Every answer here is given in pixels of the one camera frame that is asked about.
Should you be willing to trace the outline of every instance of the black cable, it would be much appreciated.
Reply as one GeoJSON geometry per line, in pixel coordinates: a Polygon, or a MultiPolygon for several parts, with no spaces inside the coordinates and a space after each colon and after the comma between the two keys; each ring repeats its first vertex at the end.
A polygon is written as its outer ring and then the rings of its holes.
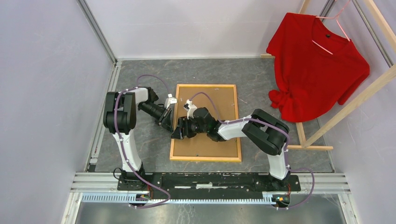
{"type": "Polygon", "coordinates": [[[117,180],[120,180],[120,178],[117,178],[117,177],[115,176],[115,171],[116,171],[117,169],[120,169],[120,172],[122,171],[122,169],[121,169],[120,167],[115,168],[115,169],[113,170],[113,177],[114,177],[115,179],[117,179],[117,180]]]}

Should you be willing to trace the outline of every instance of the red shirt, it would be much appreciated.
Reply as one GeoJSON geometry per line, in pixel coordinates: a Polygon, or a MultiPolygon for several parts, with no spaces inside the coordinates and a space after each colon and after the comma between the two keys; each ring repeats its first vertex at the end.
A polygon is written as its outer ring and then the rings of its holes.
{"type": "Polygon", "coordinates": [[[279,88],[269,92],[271,106],[290,122],[315,119],[336,102],[343,105],[370,72],[354,43],[329,31],[314,15],[287,13],[267,52],[275,56],[279,88]]]}

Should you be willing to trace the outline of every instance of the wooden beam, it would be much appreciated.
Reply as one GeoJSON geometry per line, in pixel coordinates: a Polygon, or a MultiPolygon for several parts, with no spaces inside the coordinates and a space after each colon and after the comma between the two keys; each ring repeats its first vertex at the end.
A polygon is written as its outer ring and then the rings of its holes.
{"type": "Polygon", "coordinates": [[[275,58],[275,57],[270,54],[261,54],[260,58],[275,58]]]}
{"type": "Polygon", "coordinates": [[[300,11],[298,12],[299,14],[305,14],[305,11],[307,10],[310,1],[311,0],[304,0],[303,1],[303,4],[301,5],[300,11]]]}
{"type": "Polygon", "coordinates": [[[306,142],[302,145],[303,147],[308,147],[324,135],[328,130],[334,127],[338,122],[348,116],[354,109],[358,108],[366,100],[372,97],[376,92],[378,92],[382,87],[388,84],[392,79],[396,77],[396,65],[393,65],[384,74],[382,74],[378,79],[376,79],[372,84],[370,84],[365,90],[363,90],[355,99],[353,99],[349,104],[344,106],[340,112],[338,112],[333,118],[331,118],[325,125],[323,125],[315,134],[313,134],[306,142]]]}
{"type": "Polygon", "coordinates": [[[302,150],[319,150],[319,151],[328,151],[333,150],[333,146],[308,146],[306,148],[297,145],[288,145],[288,149],[302,149],[302,150]]]}
{"type": "Polygon", "coordinates": [[[396,35],[390,28],[388,22],[386,22],[385,18],[381,14],[377,5],[374,3],[373,0],[364,0],[364,3],[366,4],[367,8],[373,15],[378,26],[381,28],[381,31],[385,35],[386,39],[389,41],[389,44],[392,46],[393,50],[396,52],[396,35]]]}
{"type": "Polygon", "coordinates": [[[298,139],[300,140],[300,145],[302,145],[306,141],[303,123],[301,122],[296,123],[296,128],[297,128],[298,139]]]}

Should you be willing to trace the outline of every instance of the white panel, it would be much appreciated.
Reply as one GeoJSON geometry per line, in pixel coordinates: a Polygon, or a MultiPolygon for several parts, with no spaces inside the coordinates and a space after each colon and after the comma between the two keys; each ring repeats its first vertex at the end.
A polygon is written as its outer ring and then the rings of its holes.
{"type": "Polygon", "coordinates": [[[1,223],[60,223],[112,63],[75,0],[0,7],[1,223]]]}
{"type": "MultiPolygon", "coordinates": [[[[339,2],[331,15],[336,14],[346,0],[339,2]]],[[[396,6],[396,2],[389,5],[390,2],[387,3],[388,8],[396,6]]],[[[376,26],[370,12],[366,8],[363,9],[372,25],[376,26]]],[[[386,18],[394,15],[385,12],[386,10],[384,10],[386,18]]],[[[371,69],[369,78],[351,96],[354,98],[385,72],[388,66],[353,4],[345,9],[339,21],[370,64],[371,69]]],[[[396,28],[394,20],[390,19],[389,23],[393,29],[396,28]]],[[[335,21],[327,21],[325,24],[331,31],[342,33],[335,21]]],[[[394,55],[391,48],[387,50],[391,56],[394,55]]],[[[396,170],[395,96],[396,80],[393,80],[325,134],[326,142],[334,146],[332,155],[336,169],[346,175],[362,223],[393,223],[396,218],[396,213],[393,211],[396,196],[391,193],[396,185],[396,180],[393,178],[396,170]],[[384,200],[380,199],[380,205],[378,196],[386,197],[384,200]]],[[[335,105],[332,110],[319,118],[320,123],[327,122],[341,108],[335,105]]]]}
{"type": "Polygon", "coordinates": [[[88,0],[118,58],[250,57],[265,53],[301,0],[88,0]]]}

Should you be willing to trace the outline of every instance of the marble surface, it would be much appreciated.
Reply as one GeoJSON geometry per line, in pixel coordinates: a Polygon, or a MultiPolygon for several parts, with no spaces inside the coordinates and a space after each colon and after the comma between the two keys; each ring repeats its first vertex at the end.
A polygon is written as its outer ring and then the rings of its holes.
{"type": "MultiPolygon", "coordinates": [[[[236,84],[239,116],[249,115],[261,108],[279,118],[280,112],[270,107],[268,92],[277,89],[274,77],[273,59],[184,59],[184,60],[143,60],[123,61],[118,78],[118,91],[135,86],[141,74],[153,74],[163,78],[172,92],[177,84],[236,84]]],[[[143,77],[139,86],[150,86],[163,103],[166,97],[164,85],[155,78],[143,77]]],[[[269,163],[264,152],[249,139],[241,139],[242,162],[195,162],[170,161],[170,133],[154,124],[154,120],[144,112],[137,112],[135,140],[139,156],[147,172],[268,172],[269,163]]],[[[291,144],[298,145],[294,123],[290,128],[291,144]]],[[[318,122],[304,122],[307,136],[319,129],[318,122]]],[[[324,145],[323,139],[315,145],[324,145]]],[[[315,172],[331,172],[326,151],[290,150],[289,161],[292,168],[308,167],[315,172]]],[[[103,137],[95,171],[109,172],[121,167],[121,157],[112,135],[106,130],[103,137]]]]}

